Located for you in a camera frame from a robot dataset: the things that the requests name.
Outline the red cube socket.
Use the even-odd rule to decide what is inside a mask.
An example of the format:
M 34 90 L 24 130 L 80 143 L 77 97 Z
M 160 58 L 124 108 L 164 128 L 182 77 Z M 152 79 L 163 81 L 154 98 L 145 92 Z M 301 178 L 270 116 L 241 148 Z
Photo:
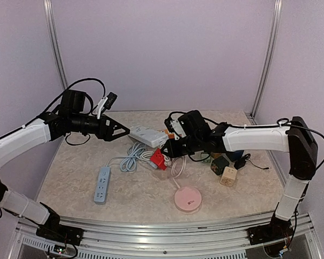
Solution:
M 166 170 L 169 157 L 163 155 L 160 148 L 157 148 L 150 157 L 150 161 L 153 162 L 159 169 Z

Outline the long white power strip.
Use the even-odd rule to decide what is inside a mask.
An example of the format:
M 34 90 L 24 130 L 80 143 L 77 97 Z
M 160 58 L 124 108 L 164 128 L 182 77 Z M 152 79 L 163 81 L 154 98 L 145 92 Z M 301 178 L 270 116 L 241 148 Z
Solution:
M 129 137 L 151 148 L 160 147 L 169 139 L 165 132 L 156 131 L 140 125 L 130 128 Z

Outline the light green plug adapter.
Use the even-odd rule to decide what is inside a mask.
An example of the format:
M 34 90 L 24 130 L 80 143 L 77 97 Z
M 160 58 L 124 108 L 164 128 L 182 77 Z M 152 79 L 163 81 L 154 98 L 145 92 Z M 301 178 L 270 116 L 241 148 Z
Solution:
M 205 152 L 200 153 L 200 162 L 202 163 L 211 163 L 212 157 L 210 154 L 207 154 Z

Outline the dark green cube adapter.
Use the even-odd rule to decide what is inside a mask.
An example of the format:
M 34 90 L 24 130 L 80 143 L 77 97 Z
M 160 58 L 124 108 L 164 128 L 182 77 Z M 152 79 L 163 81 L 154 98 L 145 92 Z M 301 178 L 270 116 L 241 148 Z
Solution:
M 225 170 L 225 167 L 228 167 L 230 162 L 223 156 L 219 156 L 213 159 L 211 163 L 211 170 L 217 175 L 221 176 Z

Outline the beige cube adapter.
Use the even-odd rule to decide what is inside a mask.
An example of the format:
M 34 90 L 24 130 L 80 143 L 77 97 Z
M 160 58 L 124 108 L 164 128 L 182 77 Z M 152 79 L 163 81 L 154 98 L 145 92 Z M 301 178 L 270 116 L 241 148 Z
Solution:
M 238 171 L 235 168 L 226 166 L 221 176 L 220 184 L 227 187 L 232 187 L 235 183 L 237 172 Z

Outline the black charger plug with cable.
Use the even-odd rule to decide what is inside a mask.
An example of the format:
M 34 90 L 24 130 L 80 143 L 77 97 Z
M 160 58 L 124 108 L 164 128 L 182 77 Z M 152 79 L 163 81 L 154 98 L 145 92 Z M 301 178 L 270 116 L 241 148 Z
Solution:
M 258 168 L 258 169 L 261 169 L 261 170 L 269 170 L 270 169 L 269 167 L 260 167 L 260 166 L 258 166 L 256 164 L 254 164 L 251 161 L 251 154 L 250 153 L 247 153 L 244 156 L 242 156 L 240 159 L 238 159 L 234 163 L 234 168 L 236 170 L 239 170 L 239 169 L 243 168 L 246 165 L 246 162 L 249 162 L 252 166 L 254 166 L 254 167 Z

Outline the yellow cube adapter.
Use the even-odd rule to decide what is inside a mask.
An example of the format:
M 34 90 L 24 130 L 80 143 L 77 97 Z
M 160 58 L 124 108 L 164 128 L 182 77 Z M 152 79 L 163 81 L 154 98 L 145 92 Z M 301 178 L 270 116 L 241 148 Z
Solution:
M 213 153 L 213 152 L 211 152 L 211 153 L 210 153 L 210 156 L 211 156 L 213 159 L 216 159 L 216 158 L 222 156 L 222 154 L 221 154 L 221 153 Z

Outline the blue cube adapter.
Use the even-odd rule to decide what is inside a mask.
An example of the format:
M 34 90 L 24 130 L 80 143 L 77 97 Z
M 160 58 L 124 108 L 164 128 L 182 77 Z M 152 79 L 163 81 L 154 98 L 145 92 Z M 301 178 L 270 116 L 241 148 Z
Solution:
M 231 162 L 236 162 L 242 158 L 244 151 L 228 152 L 226 155 Z

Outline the light blue power strip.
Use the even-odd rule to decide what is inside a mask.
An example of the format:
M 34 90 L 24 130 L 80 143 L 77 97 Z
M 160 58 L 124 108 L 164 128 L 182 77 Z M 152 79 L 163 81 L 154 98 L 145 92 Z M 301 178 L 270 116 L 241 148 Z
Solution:
M 98 174 L 97 185 L 94 192 L 93 201 L 95 204 L 103 205 L 106 202 L 107 191 L 109 188 L 111 177 L 111 168 L 106 166 L 102 167 Z

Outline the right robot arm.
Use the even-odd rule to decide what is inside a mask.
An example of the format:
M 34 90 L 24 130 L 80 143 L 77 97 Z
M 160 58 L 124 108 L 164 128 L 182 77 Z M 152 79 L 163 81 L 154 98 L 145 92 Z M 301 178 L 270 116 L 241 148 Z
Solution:
M 307 186 L 323 165 L 318 162 L 318 144 L 301 117 L 279 119 L 270 125 L 239 126 L 220 122 L 210 128 L 209 119 L 198 110 L 182 113 L 178 119 L 185 136 L 169 139 L 161 153 L 171 159 L 192 156 L 203 151 L 207 154 L 245 150 L 279 151 L 289 154 L 289 177 L 272 223 L 265 228 L 268 238 L 276 240 L 286 229 Z

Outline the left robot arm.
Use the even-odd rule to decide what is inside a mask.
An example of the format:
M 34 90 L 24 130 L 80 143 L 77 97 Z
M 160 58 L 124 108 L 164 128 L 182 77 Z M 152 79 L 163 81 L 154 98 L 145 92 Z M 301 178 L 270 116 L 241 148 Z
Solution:
M 46 110 L 30 123 L 0 137 L 0 169 L 27 151 L 73 132 L 88 137 L 94 135 L 106 142 L 129 134 L 127 127 L 104 114 L 116 101 L 116 94 L 110 92 L 85 113 L 85 101 L 89 98 L 85 92 L 66 90 L 60 104 L 52 111 Z M 59 223 L 60 216 L 54 210 L 14 192 L 1 180 L 0 209 L 32 221 L 53 240 L 59 240 L 65 234 L 63 225 Z

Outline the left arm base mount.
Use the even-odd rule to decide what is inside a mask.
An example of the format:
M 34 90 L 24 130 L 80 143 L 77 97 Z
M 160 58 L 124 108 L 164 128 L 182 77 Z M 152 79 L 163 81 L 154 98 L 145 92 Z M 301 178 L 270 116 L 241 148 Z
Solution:
M 79 246 L 83 238 L 84 230 L 78 227 L 66 226 L 57 223 L 46 222 L 39 225 L 36 235 L 59 243 Z

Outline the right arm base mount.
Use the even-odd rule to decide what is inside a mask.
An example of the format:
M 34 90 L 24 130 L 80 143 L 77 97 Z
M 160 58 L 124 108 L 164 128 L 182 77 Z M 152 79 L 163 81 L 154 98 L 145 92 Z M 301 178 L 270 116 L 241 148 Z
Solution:
M 268 224 L 250 227 L 247 229 L 250 245 L 272 242 L 291 237 L 294 233 L 291 220 L 281 220 L 273 214 Z

